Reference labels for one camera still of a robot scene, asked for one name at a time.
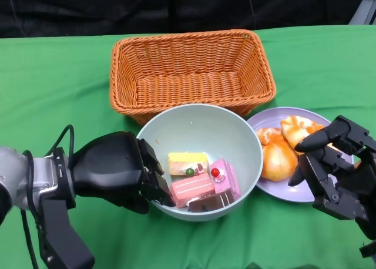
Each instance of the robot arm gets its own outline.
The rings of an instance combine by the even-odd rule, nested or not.
[[[306,180],[315,200],[313,207],[337,219],[354,219],[363,233],[376,240],[376,141],[370,131],[343,116],[309,135],[296,147],[304,154],[290,178],[289,186]],[[335,148],[361,159],[356,168],[341,158]],[[328,175],[338,180],[336,184]],[[363,257],[376,254],[376,242],[360,248]]]
[[[174,206],[153,149],[130,132],[97,138],[71,160],[57,147],[51,156],[31,162],[39,248],[49,268],[94,265],[93,255],[69,222],[76,195],[103,198],[140,214],[149,211],[151,200]],[[28,209],[28,169],[26,156],[0,147],[0,224],[12,206]]]

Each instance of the cherry decoration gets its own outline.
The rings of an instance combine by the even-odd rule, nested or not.
[[[219,176],[219,169],[218,169],[218,168],[213,168],[213,169],[210,171],[210,174],[211,174],[213,177],[218,177],[218,176]]]

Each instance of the black curtain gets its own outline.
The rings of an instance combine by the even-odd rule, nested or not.
[[[361,0],[0,0],[0,37],[348,24]]]

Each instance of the woven basket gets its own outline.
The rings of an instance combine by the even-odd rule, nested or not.
[[[112,51],[110,102],[141,125],[187,103],[246,116],[276,95],[260,38],[229,30],[122,39]]]

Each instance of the green tablecloth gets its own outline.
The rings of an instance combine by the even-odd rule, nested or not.
[[[343,114],[376,137],[375,26],[257,33],[278,91],[257,111],[295,106],[327,119]],[[76,149],[117,130],[137,133],[140,127],[109,105],[110,52],[121,37],[1,40],[0,144],[42,156],[68,123],[75,127]],[[63,146],[68,150],[67,141]],[[259,189],[227,217],[200,224],[173,219],[154,207],[141,216],[81,197],[69,216],[95,255],[95,268],[245,268],[252,262],[268,269],[372,267],[358,251],[368,240],[355,222]],[[29,224],[37,250],[36,231]],[[31,268],[16,208],[0,227],[0,268]]]

